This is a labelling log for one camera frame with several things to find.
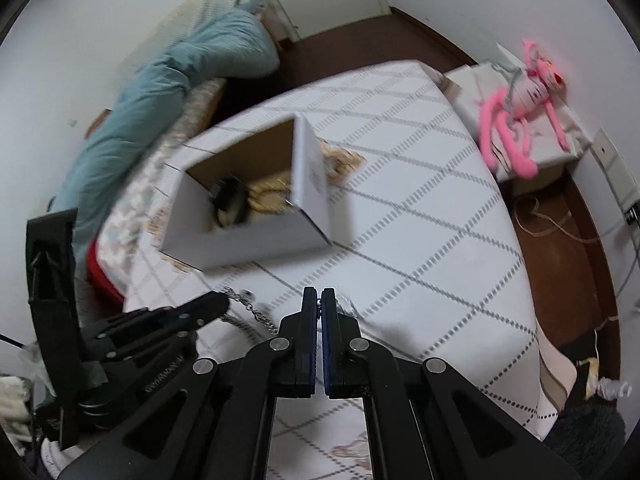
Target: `plaid tablecloth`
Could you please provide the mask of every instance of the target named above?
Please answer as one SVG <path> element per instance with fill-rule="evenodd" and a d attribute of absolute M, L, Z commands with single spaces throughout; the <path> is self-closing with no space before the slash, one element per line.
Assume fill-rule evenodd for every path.
<path fill-rule="evenodd" d="M 231 286 L 252 291 L 258 309 L 278 323 L 300 309 L 305 286 L 333 287 L 362 314 L 364 336 L 407 359 L 447 360 L 545 436 L 558 413 L 541 386 L 541 370 L 552 366 L 541 360 L 543 335 L 513 226 L 473 140 L 420 62 L 321 80 L 195 137 L 165 166 L 149 217 L 167 208 L 181 168 L 291 112 L 305 114 L 326 142 L 366 158 L 330 190 L 333 246 L 199 272 L 171 262 L 145 232 L 126 310 L 179 305 Z M 248 333 L 217 320 L 200 330 L 201 354 L 223 362 L 269 336 L 240 304 L 232 315 L 248 323 Z M 321 384 L 321 365 L 318 374 Z M 371 478 L 361 402 L 318 392 L 278 400 L 268 478 Z"/>

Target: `red fabric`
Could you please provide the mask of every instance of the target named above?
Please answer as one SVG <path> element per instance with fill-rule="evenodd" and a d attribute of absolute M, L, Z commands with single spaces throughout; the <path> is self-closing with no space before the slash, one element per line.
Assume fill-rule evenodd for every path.
<path fill-rule="evenodd" d="M 96 245 L 97 240 L 94 240 L 86 256 L 87 281 L 94 287 L 95 293 L 101 300 L 108 303 L 109 307 L 122 312 L 124 296 L 113 286 L 113 283 L 109 281 L 102 268 L 100 268 L 96 255 Z"/>

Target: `open cardboard box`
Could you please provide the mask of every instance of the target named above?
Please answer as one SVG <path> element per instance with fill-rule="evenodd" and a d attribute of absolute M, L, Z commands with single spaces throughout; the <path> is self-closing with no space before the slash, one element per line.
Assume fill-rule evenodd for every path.
<path fill-rule="evenodd" d="M 247 222 L 215 225 L 209 189 L 238 177 L 250 186 L 290 170 L 293 207 L 282 214 L 252 212 Z M 324 160 L 318 139 L 295 114 L 187 168 L 175 188 L 160 250 L 197 269 L 307 251 L 330 244 Z"/>

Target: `teal comforter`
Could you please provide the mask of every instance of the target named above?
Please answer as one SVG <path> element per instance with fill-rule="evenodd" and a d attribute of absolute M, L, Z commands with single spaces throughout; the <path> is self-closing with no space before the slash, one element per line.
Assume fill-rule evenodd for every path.
<path fill-rule="evenodd" d="M 187 92 L 215 77 L 263 77 L 278 65 L 265 28 L 236 8 L 203 23 L 138 73 L 87 140 L 52 204 L 54 212 L 78 208 L 73 246 L 79 273 L 127 173 L 180 116 Z"/>

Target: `power outlet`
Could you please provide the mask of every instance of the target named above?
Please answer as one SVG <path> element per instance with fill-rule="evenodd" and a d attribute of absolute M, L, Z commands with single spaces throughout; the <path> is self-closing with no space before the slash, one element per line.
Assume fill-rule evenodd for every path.
<path fill-rule="evenodd" d="M 602 128 L 593 139 L 591 151 L 604 170 L 609 186 L 620 204 L 620 209 L 626 213 L 633 204 L 640 201 L 640 188 L 624 159 Z"/>

